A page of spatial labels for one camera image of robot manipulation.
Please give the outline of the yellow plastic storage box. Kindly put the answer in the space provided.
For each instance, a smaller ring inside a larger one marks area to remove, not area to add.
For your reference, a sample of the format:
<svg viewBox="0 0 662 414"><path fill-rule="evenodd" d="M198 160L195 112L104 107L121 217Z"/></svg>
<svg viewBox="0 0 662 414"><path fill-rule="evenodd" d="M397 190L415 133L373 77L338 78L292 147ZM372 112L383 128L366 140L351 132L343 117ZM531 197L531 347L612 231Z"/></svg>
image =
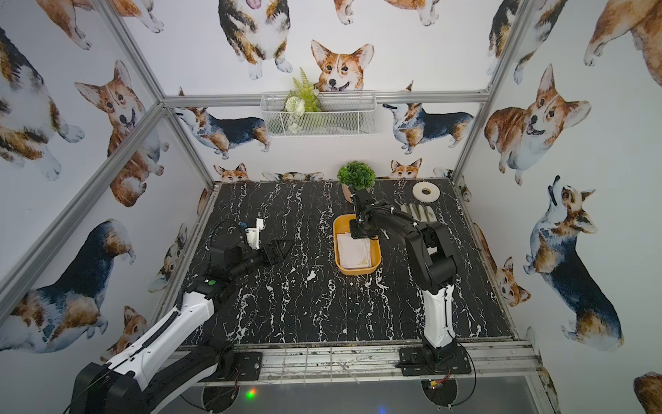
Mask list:
<svg viewBox="0 0 662 414"><path fill-rule="evenodd" d="M361 276L374 273L382 262L378 240L354 239L350 233L350 221L354 214L334 219L334 259L345 276Z"/></svg>

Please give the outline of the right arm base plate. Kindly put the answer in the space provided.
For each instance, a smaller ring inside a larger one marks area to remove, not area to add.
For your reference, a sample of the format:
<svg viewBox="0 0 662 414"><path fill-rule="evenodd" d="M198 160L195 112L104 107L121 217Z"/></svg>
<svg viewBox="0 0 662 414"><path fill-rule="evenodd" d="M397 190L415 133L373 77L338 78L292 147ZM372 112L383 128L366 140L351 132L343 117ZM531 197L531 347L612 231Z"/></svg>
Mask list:
<svg viewBox="0 0 662 414"><path fill-rule="evenodd" d="M447 374L470 374L472 364L467 352L460 345L450 344L445 348L400 348L398 363L402 375L425 376Z"/></svg>

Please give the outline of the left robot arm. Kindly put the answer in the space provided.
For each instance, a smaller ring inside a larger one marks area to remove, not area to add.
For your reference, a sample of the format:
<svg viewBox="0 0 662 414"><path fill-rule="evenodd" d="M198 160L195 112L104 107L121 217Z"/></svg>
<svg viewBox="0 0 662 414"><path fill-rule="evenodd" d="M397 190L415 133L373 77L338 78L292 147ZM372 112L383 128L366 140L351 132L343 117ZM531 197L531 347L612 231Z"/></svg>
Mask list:
<svg viewBox="0 0 662 414"><path fill-rule="evenodd" d="M284 262L293 240L254 249L247 243L219 255L182 293L170 312L134 344L104 364L91 363L76 377L67 413L158 413L183 392L214 375L236 381L234 347L208 338L174 363L169 358L198 328L229 305L242 278Z"/></svg>

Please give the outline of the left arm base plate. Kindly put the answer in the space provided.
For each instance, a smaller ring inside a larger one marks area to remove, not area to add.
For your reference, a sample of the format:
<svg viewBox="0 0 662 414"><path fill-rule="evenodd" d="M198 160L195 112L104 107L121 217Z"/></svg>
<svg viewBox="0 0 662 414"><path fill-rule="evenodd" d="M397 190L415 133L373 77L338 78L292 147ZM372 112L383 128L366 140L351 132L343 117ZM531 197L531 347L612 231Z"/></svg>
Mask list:
<svg viewBox="0 0 662 414"><path fill-rule="evenodd" d="M202 379L202 382L257 381L260 377L262 360L263 354L260 352L230 350L220 357L217 370Z"/></svg>

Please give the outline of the stack of stationery paper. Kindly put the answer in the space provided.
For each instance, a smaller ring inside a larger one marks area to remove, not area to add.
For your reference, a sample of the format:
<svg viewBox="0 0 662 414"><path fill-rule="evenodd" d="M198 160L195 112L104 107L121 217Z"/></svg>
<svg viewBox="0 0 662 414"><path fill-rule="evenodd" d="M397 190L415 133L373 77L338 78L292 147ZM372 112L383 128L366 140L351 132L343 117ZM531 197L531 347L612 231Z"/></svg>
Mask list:
<svg viewBox="0 0 662 414"><path fill-rule="evenodd" d="M368 239L353 239L350 233L337 237L340 265L345 269L372 266L371 242Z"/></svg>

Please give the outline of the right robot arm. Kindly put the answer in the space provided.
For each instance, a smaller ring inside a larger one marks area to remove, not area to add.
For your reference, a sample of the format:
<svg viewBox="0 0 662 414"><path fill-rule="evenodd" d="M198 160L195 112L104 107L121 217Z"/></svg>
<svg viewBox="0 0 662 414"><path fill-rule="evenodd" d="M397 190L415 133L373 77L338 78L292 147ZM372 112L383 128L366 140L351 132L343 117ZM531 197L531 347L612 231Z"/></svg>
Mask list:
<svg viewBox="0 0 662 414"><path fill-rule="evenodd" d="M407 253L410 276L423 292L425 324L420 355L431 370L448 361L456 349L453 328L453 291L464 271L455 258L448 229L438 222L421 222L395 205L377 201L370 191L350 188L355 219L350 221L354 239L396 237Z"/></svg>

